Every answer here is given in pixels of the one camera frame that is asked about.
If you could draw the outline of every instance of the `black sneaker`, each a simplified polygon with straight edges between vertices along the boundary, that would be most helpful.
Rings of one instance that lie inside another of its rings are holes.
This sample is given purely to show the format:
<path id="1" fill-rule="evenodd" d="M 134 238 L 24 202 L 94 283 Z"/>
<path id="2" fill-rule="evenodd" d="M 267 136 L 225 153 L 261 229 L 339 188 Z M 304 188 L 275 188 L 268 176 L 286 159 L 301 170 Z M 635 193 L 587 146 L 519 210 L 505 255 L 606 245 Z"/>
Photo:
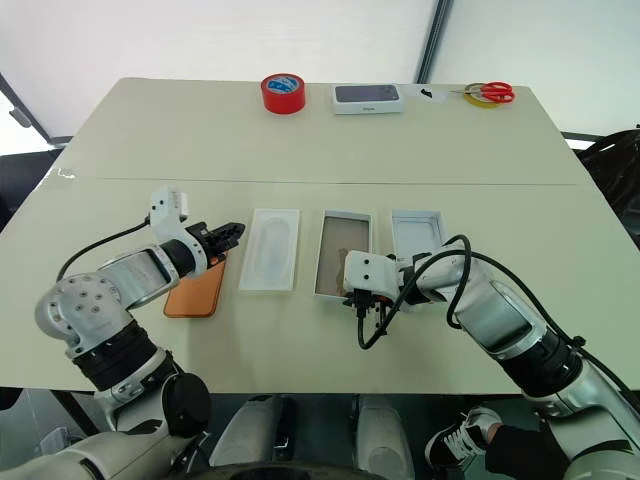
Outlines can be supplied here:
<path id="1" fill-rule="evenodd" d="M 502 423 L 493 410 L 475 407 L 466 418 L 439 431 L 424 449 L 424 456 L 431 468 L 460 467 L 465 460 L 484 455 L 489 428 Z"/>

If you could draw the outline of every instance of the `black pants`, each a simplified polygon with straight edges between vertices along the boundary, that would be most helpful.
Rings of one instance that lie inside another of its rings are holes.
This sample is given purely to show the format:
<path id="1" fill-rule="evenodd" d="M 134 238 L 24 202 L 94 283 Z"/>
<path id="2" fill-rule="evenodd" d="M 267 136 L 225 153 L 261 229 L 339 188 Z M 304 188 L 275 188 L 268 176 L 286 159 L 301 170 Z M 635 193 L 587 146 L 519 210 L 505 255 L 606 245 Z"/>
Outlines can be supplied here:
<path id="1" fill-rule="evenodd" d="M 485 467 L 516 480 L 561 480 L 569 461 L 550 435 L 503 425 L 487 448 Z"/>

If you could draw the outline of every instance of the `brown phone case in box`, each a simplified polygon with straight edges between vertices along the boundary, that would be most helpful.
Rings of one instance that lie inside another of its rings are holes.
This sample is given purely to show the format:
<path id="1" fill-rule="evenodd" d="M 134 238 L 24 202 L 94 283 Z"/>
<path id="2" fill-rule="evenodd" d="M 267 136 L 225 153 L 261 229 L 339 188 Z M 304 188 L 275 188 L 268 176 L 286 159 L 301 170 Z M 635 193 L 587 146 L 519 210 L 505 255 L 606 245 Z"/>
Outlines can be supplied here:
<path id="1" fill-rule="evenodd" d="M 216 311 L 218 294 L 224 275 L 221 262 L 198 278 L 184 277 L 180 285 L 169 292 L 164 314 L 170 318 L 210 317 Z"/>

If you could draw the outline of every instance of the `table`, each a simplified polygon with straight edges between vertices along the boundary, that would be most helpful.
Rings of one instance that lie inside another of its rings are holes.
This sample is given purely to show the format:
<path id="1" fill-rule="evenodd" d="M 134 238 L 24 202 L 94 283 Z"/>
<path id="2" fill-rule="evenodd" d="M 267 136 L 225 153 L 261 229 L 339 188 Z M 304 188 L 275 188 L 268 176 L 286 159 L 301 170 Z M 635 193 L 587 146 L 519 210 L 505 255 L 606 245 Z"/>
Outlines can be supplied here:
<path id="1" fill-rule="evenodd" d="M 67 177 L 52 171 L 0 235 L 3 385 L 91 389 L 64 344 L 37 329 L 35 303 L 72 252 L 138 223 L 150 193 L 166 183 Z M 444 305 L 399 315 L 389 336 L 360 350 L 353 312 L 312 295 L 324 208 L 371 212 L 378 253 L 392 249 L 392 209 L 442 211 L 450 234 L 466 233 L 474 249 L 520 275 L 570 334 L 587 338 L 593 353 L 640 387 L 626 354 L 640 335 L 640 255 L 591 185 L 172 184 L 189 195 L 190 220 L 211 227 L 249 223 L 255 207 L 301 210 L 293 292 L 238 291 L 245 238 L 231 252 L 212 318 L 166 319 L 164 299 L 133 312 L 212 392 L 517 391 L 468 336 L 446 326 Z M 117 240 L 71 272 L 94 270 L 150 241 L 148 230 Z"/>
<path id="2" fill-rule="evenodd" d="M 401 115 L 336 116 L 328 85 L 306 92 L 302 111 L 278 116 L 255 82 L 124 79 L 58 165 L 123 179 L 591 184 L 526 87 L 496 110 L 410 96 Z"/>

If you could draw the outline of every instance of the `red tape roll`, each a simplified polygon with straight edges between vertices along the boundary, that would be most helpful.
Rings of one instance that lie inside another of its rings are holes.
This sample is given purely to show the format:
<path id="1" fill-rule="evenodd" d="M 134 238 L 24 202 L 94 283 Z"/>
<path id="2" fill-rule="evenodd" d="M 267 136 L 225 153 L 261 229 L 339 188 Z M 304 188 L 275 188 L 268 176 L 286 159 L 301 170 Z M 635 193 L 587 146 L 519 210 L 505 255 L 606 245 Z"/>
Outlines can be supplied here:
<path id="1" fill-rule="evenodd" d="M 269 75 L 260 84 L 267 110 L 288 115 L 304 107 L 304 81 L 291 73 Z"/>

